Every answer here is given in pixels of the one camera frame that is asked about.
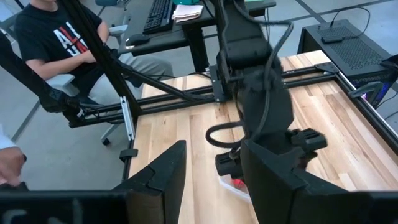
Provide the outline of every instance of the black clamp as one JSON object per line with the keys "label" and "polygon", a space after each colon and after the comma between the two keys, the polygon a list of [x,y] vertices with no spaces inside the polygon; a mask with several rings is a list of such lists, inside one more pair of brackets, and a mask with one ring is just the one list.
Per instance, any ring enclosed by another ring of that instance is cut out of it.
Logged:
{"label": "black clamp", "polygon": [[313,152],[328,146],[325,136],[314,129],[293,130],[290,140],[294,146],[301,147],[304,152]]}
{"label": "black clamp", "polygon": [[314,67],[318,70],[321,70],[323,72],[328,72],[330,74],[336,74],[339,72],[339,70],[336,68],[335,64],[333,64],[331,62],[320,63],[317,65],[314,65]]}
{"label": "black clamp", "polygon": [[126,162],[128,159],[137,156],[138,156],[138,149],[126,149],[120,152],[119,159],[122,162]]}
{"label": "black clamp", "polygon": [[348,94],[352,98],[357,98],[357,97],[361,97],[365,93],[372,93],[372,95],[370,97],[368,97],[368,102],[370,102],[370,104],[371,104],[376,99],[379,92],[382,90],[383,85],[384,84],[380,81],[370,82],[370,83],[367,83],[367,84],[359,87],[358,89],[356,89],[354,91],[349,92]]}

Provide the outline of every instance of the table leg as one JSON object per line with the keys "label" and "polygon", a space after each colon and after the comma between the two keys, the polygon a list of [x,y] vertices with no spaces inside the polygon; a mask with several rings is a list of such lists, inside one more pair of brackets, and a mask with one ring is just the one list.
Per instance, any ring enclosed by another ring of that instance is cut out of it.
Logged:
{"label": "table leg", "polygon": [[205,72],[206,68],[209,67],[209,62],[207,59],[206,44],[201,28],[187,29],[184,30],[184,33],[189,43],[195,71]]}

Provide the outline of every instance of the wooden table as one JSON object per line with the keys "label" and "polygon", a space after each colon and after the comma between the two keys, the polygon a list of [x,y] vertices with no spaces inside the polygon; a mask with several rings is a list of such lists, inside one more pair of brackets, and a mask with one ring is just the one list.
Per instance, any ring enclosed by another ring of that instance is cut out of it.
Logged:
{"label": "wooden table", "polygon": [[[329,62],[321,51],[281,60],[285,70]],[[210,84],[199,76],[167,82],[183,90]],[[328,147],[319,150],[319,156],[309,164],[309,172],[346,190],[398,189],[398,157],[335,81],[292,88],[290,92],[295,114],[291,128],[313,128],[328,140]],[[144,97],[161,93],[151,86],[143,91]],[[187,176],[180,223],[257,223],[252,205],[219,184],[215,156],[225,150],[205,140],[208,128],[238,118],[233,102],[140,116],[134,143],[139,155],[131,161],[129,175],[184,139],[187,141]],[[237,141],[242,136],[240,128],[214,133],[214,137],[223,142]]]}

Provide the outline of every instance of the white lettering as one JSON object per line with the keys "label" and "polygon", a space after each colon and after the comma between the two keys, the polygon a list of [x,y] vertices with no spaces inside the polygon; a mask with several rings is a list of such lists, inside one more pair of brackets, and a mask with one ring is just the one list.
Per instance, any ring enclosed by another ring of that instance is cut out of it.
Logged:
{"label": "white lettering", "polygon": [[[67,22],[67,26],[73,32],[75,37],[77,37],[77,39],[80,39],[80,34],[78,34],[78,32],[76,32],[76,30],[72,27],[72,25],[69,22]],[[84,46],[87,47],[87,45],[83,39],[81,39],[80,42],[82,42],[82,44],[84,44]]]}
{"label": "white lettering", "polygon": [[65,50],[67,50],[71,56],[76,56],[80,54],[77,48],[70,42],[70,40],[67,37],[65,37],[63,33],[61,33],[59,30],[54,30],[54,34],[61,42],[63,48],[65,48]]}

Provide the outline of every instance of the metal bracket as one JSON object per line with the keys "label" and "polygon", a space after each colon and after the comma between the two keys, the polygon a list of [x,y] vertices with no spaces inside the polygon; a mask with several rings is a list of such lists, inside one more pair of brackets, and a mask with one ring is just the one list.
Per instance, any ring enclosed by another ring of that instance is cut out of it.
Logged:
{"label": "metal bracket", "polygon": [[223,103],[229,100],[228,94],[224,91],[223,82],[218,78],[218,71],[216,66],[211,66],[206,69],[210,72],[211,85],[213,86],[214,99],[217,103]]}
{"label": "metal bracket", "polygon": [[126,125],[127,137],[129,141],[134,140],[134,124],[132,123],[129,102],[125,96],[120,97],[120,104],[122,107],[124,124]]}
{"label": "metal bracket", "polygon": [[380,90],[383,88],[383,83],[380,81],[370,82],[367,83],[358,89],[349,92],[349,96],[352,98],[361,97],[365,93],[372,92],[372,95],[368,98],[370,104],[376,99],[377,95],[379,94]]}
{"label": "metal bracket", "polygon": [[314,67],[318,70],[321,70],[323,72],[328,72],[331,74],[336,74],[339,72],[339,70],[337,69],[336,65],[331,63],[331,62],[326,62],[326,63],[320,63],[317,65],[314,65]]}
{"label": "metal bracket", "polygon": [[119,159],[122,162],[126,162],[128,159],[137,156],[138,156],[138,149],[126,149],[120,152]]}

